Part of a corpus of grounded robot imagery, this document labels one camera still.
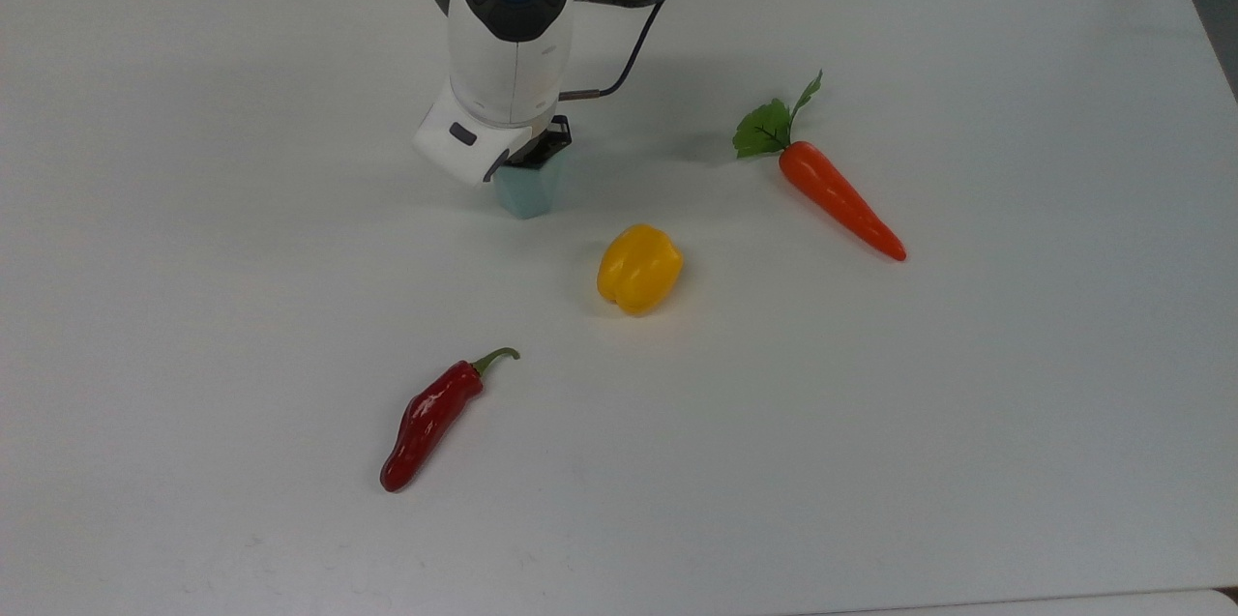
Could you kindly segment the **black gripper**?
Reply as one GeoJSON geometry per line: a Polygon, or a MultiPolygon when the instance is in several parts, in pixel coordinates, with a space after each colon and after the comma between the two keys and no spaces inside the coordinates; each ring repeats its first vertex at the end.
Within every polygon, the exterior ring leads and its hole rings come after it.
{"type": "Polygon", "coordinates": [[[571,131],[569,118],[566,115],[553,115],[551,122],[542,132],[522,143],[522,146],[509,145],[498,160],[491,163],[490,169],[484,174],[483,183],[490,183],[501,167],[514,169],[543,169],[543,166],[560,155],[574,141],[571,131]]]}

